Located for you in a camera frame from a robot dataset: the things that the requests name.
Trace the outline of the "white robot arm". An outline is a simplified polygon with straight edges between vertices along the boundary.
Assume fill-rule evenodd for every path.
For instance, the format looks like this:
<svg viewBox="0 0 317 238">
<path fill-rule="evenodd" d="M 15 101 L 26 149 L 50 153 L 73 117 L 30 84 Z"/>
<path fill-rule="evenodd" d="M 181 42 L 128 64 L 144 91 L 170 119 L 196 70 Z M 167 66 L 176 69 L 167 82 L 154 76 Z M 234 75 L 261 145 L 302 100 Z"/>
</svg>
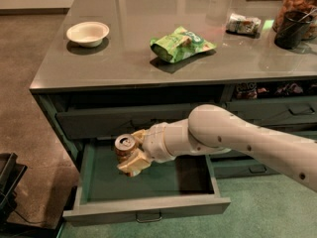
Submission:
<svg viewBox="0 0 317 238">
<path fill-rule="evenodd" d="M 115 149 L 118 169 L 133 176 L 153 162 L 235 150 L 317 191 L 316 141 L 256 126 L 215 105 L 200 105 L 180 121 L 123 134 Z"/>
</svg>

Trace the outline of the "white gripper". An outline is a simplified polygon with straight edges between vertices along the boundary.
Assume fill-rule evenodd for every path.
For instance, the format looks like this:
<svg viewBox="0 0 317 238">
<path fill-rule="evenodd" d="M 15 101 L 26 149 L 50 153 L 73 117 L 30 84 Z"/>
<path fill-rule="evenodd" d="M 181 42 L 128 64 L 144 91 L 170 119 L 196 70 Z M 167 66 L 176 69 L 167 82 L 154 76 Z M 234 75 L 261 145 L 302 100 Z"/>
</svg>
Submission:
<svg viewBox="0 0 317 238">
<path fill-rule="evenodd" d="M 128 177 L 135 177 L 142 170 L 147 169 L 152 162 L 161 164 L 173 161 L 174 156 L 167 150 L 164 143 L 166 126 L 167 124 L 163 122 L 152 126 L 147 131 L 142 129 L 134 132 L 132 136 L 146 154 L 140 149 L 135 149 L 128 155 L 118 158 L 117 168 Z"/>
</svg>

